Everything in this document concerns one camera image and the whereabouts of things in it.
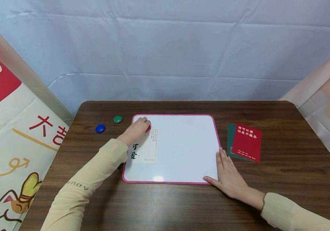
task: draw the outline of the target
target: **whiteboard surface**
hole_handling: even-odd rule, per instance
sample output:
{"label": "whiteboard surface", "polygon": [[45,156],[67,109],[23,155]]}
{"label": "whiteboard surface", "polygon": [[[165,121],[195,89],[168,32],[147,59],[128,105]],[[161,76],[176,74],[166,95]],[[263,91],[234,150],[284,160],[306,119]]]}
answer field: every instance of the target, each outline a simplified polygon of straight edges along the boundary
{"label": "whiteboard surface", "polygon": [[210,115],[135,115],[147,117],[158,129],[157,163],[132,163],[123,170],[128,183],[208,184],[205,175],[218,179],[216,152],[220,142]]}

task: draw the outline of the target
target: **beige sleeve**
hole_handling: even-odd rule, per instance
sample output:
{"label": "beige sleeve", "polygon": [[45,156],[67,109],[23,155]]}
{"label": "beige sleeve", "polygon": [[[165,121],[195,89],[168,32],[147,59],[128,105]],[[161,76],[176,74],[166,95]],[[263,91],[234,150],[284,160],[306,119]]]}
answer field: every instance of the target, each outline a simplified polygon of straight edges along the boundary
{"label": "beige sleeve", "polygon": [[283,231],[330,231],[330,221],[275,193],[267,193],[261,216]]}
{"label": "beige sleeve", "polygon": [[127,159],[128,146],[111,139],[58,192],[41,231],[79,231],[94,191]]}

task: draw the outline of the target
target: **wooden table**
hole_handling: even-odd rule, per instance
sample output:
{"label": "wooden table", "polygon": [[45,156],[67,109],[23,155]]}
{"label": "wooden table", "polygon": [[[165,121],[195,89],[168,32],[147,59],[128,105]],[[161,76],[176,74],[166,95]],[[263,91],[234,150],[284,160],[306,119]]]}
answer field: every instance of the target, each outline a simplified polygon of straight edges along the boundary
{"label": "wooden table", "polygon": [[[135,114],[211,114],[221,145],[227,124],[241,122],[263,131],[261,163],[235,159],[246,182],[276,192],[330,219],[330,153],[296,107],[284,101],[84,102],[34,199],[21,231],[39,231],[61,187]],[[114,124],[116,115],[123,122]],[[104,123],[106,131],[95,127]],[[276,230],[257,210],[208,185],[128,184],[121,170],[104,181],[86,208],[82,230]]]}

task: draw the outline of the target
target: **blue magnet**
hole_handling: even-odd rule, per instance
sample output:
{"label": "blue magnet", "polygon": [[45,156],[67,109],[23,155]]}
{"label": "blue magnet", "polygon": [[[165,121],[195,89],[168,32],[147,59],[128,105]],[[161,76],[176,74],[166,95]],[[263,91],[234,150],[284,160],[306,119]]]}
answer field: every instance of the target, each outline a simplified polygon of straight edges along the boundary
{"label": "blue magnet", "polygon": [[106,126],[104,126],[103,124],[100,124],[96,127],[96,132],[97,133],[101,133],[106,129]]}

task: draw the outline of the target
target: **white card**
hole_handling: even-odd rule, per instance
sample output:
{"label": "white card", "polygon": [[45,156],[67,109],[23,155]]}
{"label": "white card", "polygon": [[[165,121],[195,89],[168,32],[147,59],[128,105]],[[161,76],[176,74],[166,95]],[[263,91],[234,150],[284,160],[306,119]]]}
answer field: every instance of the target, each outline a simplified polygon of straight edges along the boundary
{"label": "white card", "polygon": [[134,143],[128,151],[133,164],[157,164],[158,130],[151,129],[146,137]]}

